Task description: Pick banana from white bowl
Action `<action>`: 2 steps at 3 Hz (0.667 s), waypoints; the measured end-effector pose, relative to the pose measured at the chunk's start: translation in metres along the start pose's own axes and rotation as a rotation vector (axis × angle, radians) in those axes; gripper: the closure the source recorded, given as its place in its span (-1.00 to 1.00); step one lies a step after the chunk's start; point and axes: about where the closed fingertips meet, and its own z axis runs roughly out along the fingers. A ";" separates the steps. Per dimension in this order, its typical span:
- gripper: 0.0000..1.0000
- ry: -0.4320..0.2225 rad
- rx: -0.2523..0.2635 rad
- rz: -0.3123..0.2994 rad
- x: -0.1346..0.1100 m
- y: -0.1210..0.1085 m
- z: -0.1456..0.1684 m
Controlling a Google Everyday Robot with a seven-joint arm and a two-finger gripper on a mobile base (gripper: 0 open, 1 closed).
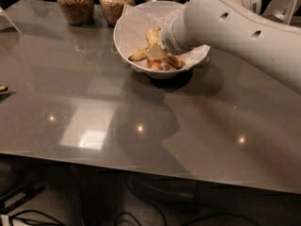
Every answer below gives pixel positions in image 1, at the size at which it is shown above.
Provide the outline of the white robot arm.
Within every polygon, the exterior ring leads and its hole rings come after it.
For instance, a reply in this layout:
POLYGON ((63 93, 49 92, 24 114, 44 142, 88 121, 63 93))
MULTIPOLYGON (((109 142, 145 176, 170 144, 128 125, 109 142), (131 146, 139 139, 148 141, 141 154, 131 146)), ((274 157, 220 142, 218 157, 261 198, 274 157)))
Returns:
POLYGON ((301 92, 301 28, 258 14, 261 0, 190 0, 150 47, 156 58, 201 46, 233 54, 301 92))

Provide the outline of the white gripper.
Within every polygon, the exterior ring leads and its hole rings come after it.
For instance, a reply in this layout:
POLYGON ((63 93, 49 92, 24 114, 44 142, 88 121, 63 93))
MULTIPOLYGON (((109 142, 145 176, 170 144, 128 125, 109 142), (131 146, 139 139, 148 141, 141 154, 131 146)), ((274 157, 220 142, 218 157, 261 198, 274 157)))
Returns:
POLYGON ((181 55, 201 45, 188 31, 183 16, 178 16, 166 24, 162 30, 161 38, 164 45, 156 42, 147 48, 145 55, 148 60, 163 59, 166 56, 165 47, 169 52, 181 55))

